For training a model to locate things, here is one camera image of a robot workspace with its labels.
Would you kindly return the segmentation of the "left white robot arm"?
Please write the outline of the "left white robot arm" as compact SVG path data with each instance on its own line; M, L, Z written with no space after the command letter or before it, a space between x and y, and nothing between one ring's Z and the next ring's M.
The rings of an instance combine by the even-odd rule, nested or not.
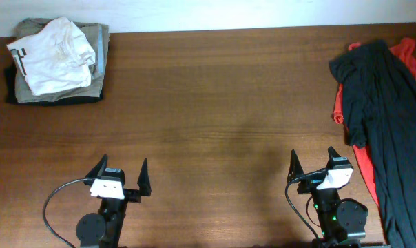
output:
M76 236L81 247L117 248L126 209L129 203L140 203L142 197L149 197L152 187L149 181L148 160L143 161L138 176L138 189L125 188L125 172L107 166L108 155L85 176L90 186L90 195L99 198L101 204L96 213L84 215L76 226Z

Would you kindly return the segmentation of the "dark green t-shirt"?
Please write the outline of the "dark green t-shirt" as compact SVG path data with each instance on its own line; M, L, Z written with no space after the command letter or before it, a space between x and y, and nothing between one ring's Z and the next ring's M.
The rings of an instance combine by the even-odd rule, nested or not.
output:
M368 147L380 216L392 247L416 247L416 80L375 41L334 58L350 145Z

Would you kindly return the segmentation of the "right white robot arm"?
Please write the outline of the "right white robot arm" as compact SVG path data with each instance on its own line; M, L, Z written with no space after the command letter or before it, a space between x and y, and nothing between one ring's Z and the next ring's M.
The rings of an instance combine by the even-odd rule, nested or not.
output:
M309 194L318 216L322 237L299 213L287 196L287 202L300 220L311 230L315 238L313 247L360 247L360 240L366 236L365 225L368 209L351 198L341 199L338 190L348 185L353 166L348 158L340 156L333 147L328 148L329 159L326 167L304 173L294 150L290 153L290 167L287 176L288 191L297 185L297 193Z

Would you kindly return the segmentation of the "black folded garment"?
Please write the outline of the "black folded garment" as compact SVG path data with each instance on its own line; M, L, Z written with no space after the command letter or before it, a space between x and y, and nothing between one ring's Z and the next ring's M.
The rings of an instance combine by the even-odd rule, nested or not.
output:
M3 74L6 80L6 86L8 89L8 94L5 97L5 102L13 105L20 105L21 103L17 100L17 95L15 93L15 83L17 76L17 68L15 64L11 64L9 67L6 67L3 70ZM52 107L52 106L63 106L63 105L78 105L78 104L87 104L87 103L96 103L104 99L104 89L101 90L101 93L98 97L91 96L75 96L68 97L65 99L60 99L55 102L42 101L42 102L31 102L31 103L22 103L22 105L35 105L43 107Z

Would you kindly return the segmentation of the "red printed t-shirt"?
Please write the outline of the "red printed t-shirt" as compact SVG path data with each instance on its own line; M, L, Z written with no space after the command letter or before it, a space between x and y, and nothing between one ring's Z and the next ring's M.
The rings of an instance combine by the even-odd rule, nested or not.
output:
M416 41L412 38L403 38L399 44L390 47L389 50L393 55L398 57L410 70L410 73L416 80L416 58L413 56L413 52L416 47ZM335 104L331 118L337 124L344 125L344 117L342 111L342 97L343 86L339 85L338 91L335 97ZM368 145L363 148L358 148L356 145L352 146L354 155L360 169L362 178L366 184L366 187L374 200L375 204L379 207L379 201L377 199L376 184L374 181L374 166L372 164L370 149Z

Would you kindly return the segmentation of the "khaki folded garment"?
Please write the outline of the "khaki folded garment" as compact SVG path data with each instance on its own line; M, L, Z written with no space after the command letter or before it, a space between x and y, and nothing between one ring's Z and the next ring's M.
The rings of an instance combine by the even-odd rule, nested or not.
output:
M23 20L16 26L16 40L40 32L52 20L54 19L27 18ZM25 82L25 78L22 75L21 70L19 69L18 61L15 59L13 54L11 54L12 58L14 59L14 64L17 68L15 93L17 95L17 100L19 103L36 103L42 101L55 102L60 99L75 96L99 96L101 90L104 88L105 69L107 65L108 56L108 45L110 41L109 28L107 25L100 23L73 23L85 34L89 44L92 46L93 50L96 53L95 64L89 67L92 76L91 85L88 87L65 90L57 93L34 96L31 93L27 83Z

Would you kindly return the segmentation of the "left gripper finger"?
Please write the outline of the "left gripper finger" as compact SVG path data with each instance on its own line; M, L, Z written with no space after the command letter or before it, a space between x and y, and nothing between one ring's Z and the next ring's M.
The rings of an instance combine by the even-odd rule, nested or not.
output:
M141 196L151 196L152 187L149 180L149 173L148 173L148 160L144 158L140 174L137 180L139 194Z
M104 154L101 160L86 174L86 179L100 178L107 168L108 155Z

